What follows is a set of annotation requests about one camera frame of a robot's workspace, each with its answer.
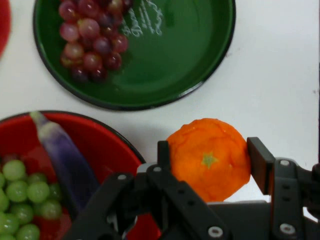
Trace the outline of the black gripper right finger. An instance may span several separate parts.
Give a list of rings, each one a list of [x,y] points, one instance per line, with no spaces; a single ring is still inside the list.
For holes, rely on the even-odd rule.
[[[320,224],[304,216],[303,208],[320,217],[320,165],[312,170],[294,160],[275,158],[258,137],[248,137],[251,175],[260,191],[271,197],[271,240],[318,240]]]

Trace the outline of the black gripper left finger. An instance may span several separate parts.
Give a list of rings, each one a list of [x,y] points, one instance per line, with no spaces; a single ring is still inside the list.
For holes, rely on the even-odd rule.
[[[162,240],[232,238],[223,220],[186,182],[172,175],[167,141],[158,143],[157,163],[144,172],[108,176],[63,238],[123,240],[144,214],[152,216]]]

